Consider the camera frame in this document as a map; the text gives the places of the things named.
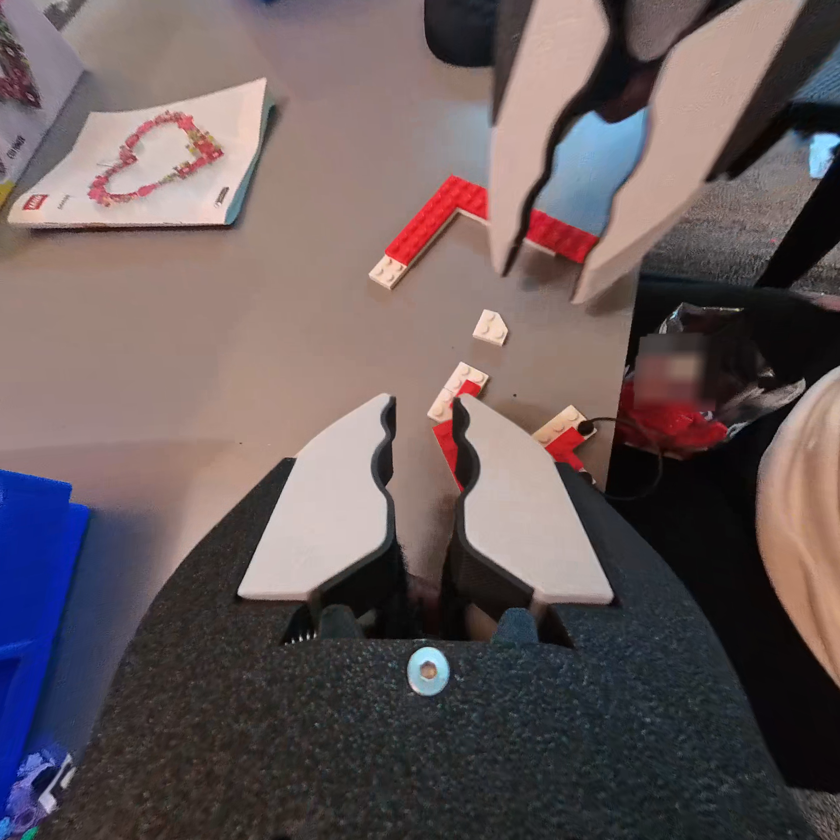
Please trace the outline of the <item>grey desk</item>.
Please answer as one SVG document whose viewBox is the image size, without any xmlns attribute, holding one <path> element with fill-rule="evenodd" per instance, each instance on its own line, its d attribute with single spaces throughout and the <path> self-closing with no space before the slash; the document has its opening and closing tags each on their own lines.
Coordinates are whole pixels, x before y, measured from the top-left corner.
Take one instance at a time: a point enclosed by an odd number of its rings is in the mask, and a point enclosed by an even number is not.
<svg viewBox="0 0 840 840">
<path fill-rule="evenodd" d="M 66 27 L 90 75 L 22 188 L 89 112 L 258 78 L 279 116 L 226 229 L 2 225 L 2 468 L 91 509 L 27 750 L 80 759 L 163 583 L 284 457 L 382 392 L 397 400 L 396 532 L 434 580 L 455 485 L 426 417 L 460 361 L 532 431 L 574 404 L 615 414 L 634 278 L 571 305 L 578 266 L 522 251 L 501 279 L 458 218 L 389 291 L 368 277 L 447 175 L 487 180 L 490 79 L 439 63 L 421 2 L 88 2 Z M 504 346 L 477 341 L 498 312 Z"/>
</svg>

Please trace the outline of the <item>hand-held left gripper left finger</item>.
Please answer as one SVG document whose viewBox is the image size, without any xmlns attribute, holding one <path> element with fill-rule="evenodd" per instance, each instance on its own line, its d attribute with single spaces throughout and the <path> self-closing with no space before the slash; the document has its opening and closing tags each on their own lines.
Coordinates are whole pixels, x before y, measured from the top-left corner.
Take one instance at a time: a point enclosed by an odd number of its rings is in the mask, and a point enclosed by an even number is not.
<svg viewBox="0 0 840 840">
<path fill-rule="evenodd" d="M 259 602 L 379 602 L 395 585 L 396 398 L 379 394 L 293 459 L 237 594 Z"/>
</svg>

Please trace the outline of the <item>person's cream sweater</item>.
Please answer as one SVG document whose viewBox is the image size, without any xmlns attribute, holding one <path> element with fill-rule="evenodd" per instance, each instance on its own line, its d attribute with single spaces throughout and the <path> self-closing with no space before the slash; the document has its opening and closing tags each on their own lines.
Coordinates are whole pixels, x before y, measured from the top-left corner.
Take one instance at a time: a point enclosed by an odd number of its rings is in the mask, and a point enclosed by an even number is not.
<svg viewBox="0 0 840 840">
<path fill-rule="evenodd" d="M 839 369 L 808 388 L 759 463 L 759 554 L 794 628 L 839 684 Z"/>
</svg>

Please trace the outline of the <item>blue plastic bin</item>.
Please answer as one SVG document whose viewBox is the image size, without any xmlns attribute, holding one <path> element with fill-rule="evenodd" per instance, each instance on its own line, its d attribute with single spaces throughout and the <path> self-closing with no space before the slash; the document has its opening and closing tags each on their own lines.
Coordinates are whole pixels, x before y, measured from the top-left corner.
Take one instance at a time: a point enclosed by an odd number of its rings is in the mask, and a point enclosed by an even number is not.
<svg viewBox="0 0 840 840">
<path fill-rule="evenodd" d="M 1 472 L 1 805 L 17 777 L 88 530 L 62 481 Z"/>
</svg>

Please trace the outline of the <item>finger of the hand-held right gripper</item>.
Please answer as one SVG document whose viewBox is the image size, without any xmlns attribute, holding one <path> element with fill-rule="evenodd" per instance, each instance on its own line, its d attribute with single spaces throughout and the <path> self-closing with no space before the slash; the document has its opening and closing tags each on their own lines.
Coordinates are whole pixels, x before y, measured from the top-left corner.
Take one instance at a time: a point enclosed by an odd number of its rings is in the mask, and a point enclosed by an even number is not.
<svg viewBox="0 0 840 840">
<path fill-rule="evenodd" d="M 505 276 L 550 179 L 553 150 L 611 40 L 600 1 L 506 1 L 497 9 L 489 158 L 489 243 Z"/>
<path fill-rule="evenodd" d="M 614 195 L 573 304 L 635 270 L 834 48 L 834 2 L 629 2 L 626 45 L 656 63 L 644 150 Z"/>
</svg>

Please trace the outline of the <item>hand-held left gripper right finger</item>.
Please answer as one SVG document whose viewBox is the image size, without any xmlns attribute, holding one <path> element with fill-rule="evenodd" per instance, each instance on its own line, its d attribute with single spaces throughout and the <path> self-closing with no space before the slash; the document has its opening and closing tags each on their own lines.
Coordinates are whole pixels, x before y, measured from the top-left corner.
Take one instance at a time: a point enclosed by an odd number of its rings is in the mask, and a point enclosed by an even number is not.
<svg viewBox="0 0 840 840">
<path fill-rule="evenodd" d="M 453 403 L 451 571 L 478 606 L 609 605 L 614 598 L 559 472 L 527 432 L 472 395 Z"/>
</svg>

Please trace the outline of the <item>red white angled brick piece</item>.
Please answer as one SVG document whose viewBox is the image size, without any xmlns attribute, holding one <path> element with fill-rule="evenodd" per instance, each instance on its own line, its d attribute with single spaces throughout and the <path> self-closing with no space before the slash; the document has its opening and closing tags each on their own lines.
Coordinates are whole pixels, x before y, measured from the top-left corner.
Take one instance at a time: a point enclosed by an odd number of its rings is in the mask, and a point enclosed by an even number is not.
<svg viewBox="0 0 840 840">
<path fill-rule="evenodd" d="M 587 472 L 576 450 L 596 433 L 595 424 L 573 405 L 565 407 L 534 433 L 534 439 L 557 464 Z"/>
</svg>

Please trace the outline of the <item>red and silver foil bag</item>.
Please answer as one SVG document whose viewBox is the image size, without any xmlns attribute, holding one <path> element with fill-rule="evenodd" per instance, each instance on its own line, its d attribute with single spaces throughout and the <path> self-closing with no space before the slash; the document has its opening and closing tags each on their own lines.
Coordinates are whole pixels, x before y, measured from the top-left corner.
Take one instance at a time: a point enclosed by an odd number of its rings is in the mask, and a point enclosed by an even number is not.
<svg viewBox="0 0 840 840">
<path fill-rule="evenodd" d="M 793 403 L 805 379 L 779 377 L 741 308 L 682 302 L 640 338 L 619 399 L 623 441 L 687 459 Z"/>
</svg>

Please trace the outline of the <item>bag of coloured bricks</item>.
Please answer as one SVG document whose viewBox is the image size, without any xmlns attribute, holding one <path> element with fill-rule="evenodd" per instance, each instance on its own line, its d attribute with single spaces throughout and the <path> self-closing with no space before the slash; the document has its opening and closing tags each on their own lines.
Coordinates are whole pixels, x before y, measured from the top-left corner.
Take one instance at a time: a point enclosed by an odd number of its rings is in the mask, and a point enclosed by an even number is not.
<svg viewBox="0 0 840 840">
<path fill-rule="evenodd" d="M 30 753 L 19 765 L 8 793 L 1 838 L 35 838 L 41 824 L 59 809 L 76 771 L 70 752 L 62 758 L 47 750 Z"/>
</svg>

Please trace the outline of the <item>black chair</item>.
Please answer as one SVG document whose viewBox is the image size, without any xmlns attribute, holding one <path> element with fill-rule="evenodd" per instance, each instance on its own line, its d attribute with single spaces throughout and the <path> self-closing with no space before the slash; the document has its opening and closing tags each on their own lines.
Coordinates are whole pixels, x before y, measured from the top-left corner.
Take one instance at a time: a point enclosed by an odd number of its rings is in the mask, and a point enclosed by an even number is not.
<svg viewBox="0 0 840 840">
<path fill-rule="evenodd" d="M 453 67 L 491 67 L 498 1 L 424 1 L 427 47 Z"/>
</svg>

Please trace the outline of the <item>red white L-shaped brick frame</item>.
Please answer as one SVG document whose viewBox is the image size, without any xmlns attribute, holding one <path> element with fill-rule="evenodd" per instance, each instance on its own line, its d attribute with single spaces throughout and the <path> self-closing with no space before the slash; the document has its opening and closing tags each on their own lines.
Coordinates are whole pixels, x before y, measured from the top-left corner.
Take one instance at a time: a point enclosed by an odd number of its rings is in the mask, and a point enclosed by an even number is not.
<svg viewBox="0 0 840 840">
<path fill-rule="evenodd" d="M 385 289 L 393 289 L 458 216 L 487 226 L 487 209 L 487 189 L 483 185 L 450 175 L 388 245 L 369 278 Z M 523 244 L 581 264 L 597 241 L 593 234 L 534 209 Z"/>
</svg>

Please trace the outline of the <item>red brick strip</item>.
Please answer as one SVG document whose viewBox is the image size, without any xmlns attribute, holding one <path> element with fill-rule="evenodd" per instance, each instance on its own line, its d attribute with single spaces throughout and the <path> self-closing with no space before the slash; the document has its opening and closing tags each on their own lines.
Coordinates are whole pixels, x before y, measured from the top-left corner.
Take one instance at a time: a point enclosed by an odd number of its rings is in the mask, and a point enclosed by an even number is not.
<svg viewBox="0 0 840 840">
<path fill-rule="evenodd" d="M 447 467 L 455 481 L 458 493 L 460 493 L 463 491 L 463 486 L 456 475 L 458 445 L 456 444 L 453 435 L 453 420 L 450 418 L 442 423 L 437 423 L 433 428 L 433 432 L 437 440 L 437 444 L 444 456 Z"/>
</svg>

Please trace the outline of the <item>heart picture instruction booklet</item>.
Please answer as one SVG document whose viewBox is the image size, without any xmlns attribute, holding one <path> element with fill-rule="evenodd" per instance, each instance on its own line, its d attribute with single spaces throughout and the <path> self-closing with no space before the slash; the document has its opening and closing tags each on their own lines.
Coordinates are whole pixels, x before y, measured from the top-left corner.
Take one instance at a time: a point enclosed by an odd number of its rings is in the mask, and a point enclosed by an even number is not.
<svg viewBox="0 0 840 840">
<path fill-rule="evenodd" d="M 67 155 L 22 191 L 19 228 L 227 227 L 275 102 L 264 77 L 154 108 L 91 112 Z"/>
</svg>

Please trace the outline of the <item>white cardboard box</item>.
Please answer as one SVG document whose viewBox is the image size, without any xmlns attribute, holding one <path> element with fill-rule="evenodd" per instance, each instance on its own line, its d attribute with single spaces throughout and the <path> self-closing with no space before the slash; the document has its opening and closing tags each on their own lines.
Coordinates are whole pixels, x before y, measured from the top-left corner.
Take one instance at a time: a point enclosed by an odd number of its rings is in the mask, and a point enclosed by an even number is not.
<svg viewBox="0 0 840 840">
<path fill-rule="evenodd" d="M 77 52 L 29 1 L 1 2 L 1 204 L 74 91 Z"/>
</svg>

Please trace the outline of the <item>black slanted leg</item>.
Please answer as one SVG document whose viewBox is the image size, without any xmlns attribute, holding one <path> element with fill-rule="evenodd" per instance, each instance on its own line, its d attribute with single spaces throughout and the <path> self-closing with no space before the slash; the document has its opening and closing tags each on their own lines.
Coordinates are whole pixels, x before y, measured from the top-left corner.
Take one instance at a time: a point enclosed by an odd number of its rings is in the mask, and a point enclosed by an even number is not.
<svg viewBox="0 0 840 840">
<path fill-rule="evenodd" d="M 839 241 L 839 156 L 773 253 L 756 288 L 789 289 Z"/>
</svg>

